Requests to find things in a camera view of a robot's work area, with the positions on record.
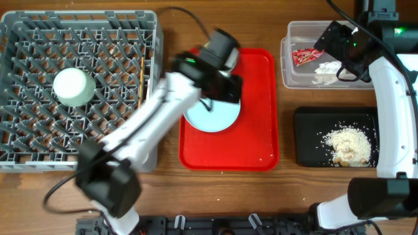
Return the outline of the white napkin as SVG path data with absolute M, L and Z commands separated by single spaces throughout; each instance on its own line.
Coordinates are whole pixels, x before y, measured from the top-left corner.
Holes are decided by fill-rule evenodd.
M 339 61 L 320 63 L 319 67 L 315 70 L 316 76 L 312 81 L 314 85 L 331 85 L 338 81 L 336 73 L 341 67 Z

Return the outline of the red snack wrapper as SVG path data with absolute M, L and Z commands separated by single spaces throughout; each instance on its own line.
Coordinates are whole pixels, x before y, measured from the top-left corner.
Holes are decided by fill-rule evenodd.
M 315 48 L 306 48 L 292 51 L 293 63 L 298 67 L 305 63 L 315 61 L 320 58 L 324 51 L 316 50 Z

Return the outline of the wooden chopstick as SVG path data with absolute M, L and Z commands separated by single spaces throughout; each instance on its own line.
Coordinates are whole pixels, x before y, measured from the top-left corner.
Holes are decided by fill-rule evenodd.
M 141 58 L 141 64 L 140 64 L 140 85 L 138 89 L 138 108 L 140 108 L 143 100 L 143 89 L 144 89 L 144 56 Z

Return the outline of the rice food waste pile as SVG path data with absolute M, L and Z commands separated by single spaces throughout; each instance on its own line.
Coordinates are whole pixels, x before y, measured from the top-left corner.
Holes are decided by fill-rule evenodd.
M 376 167 L 378 164 L 378 134 L 374 127 L 358 122 L 339 121 L 329 131 L 318 131 L 319 143 L 314 150 L 322 151 L 321 166 Z

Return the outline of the green bowl with food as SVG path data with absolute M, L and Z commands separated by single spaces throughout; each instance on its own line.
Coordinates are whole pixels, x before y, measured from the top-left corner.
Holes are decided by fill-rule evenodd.
M 64 69 L 54 78 L 53 90 L 65 106 L 85 105 L 93 98 L 95 89 L 94 78 L 80 69 Z

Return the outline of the white plastic fork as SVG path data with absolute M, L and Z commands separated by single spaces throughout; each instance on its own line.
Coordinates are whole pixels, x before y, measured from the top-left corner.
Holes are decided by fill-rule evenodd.
M 153 84 L 152 79 L 151 78 L 147 79 L 145 100 L 148 100 L 150 96 L 150 92 L 152 91 L 152 84 Z

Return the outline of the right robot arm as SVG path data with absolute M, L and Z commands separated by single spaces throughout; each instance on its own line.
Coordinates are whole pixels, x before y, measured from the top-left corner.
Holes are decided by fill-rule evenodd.
M 372 82 L 379 125 L 375 178 L 353 178 L 347 193 L 309 209 L 307 229 L 338 232 L 417 217 L 417 24 L 394 1 L 356 1 L 348 25 L 331 22 L 318 41 L 356 80 Z

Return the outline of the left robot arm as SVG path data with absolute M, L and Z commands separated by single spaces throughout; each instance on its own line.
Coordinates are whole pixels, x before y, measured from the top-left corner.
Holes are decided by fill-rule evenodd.
M 239 43 L 216 29 L 197 54 L 178 54 L 155 93 L 120 127 L 79 150 L 75 183 L 104 215 L 113 234 L 132 234 L 140 217 L 135 202 L 141 188 L 137 170 L 177 119 L 201 98 L 236 104 L 243 80 L 227 74 L 239 56 Z

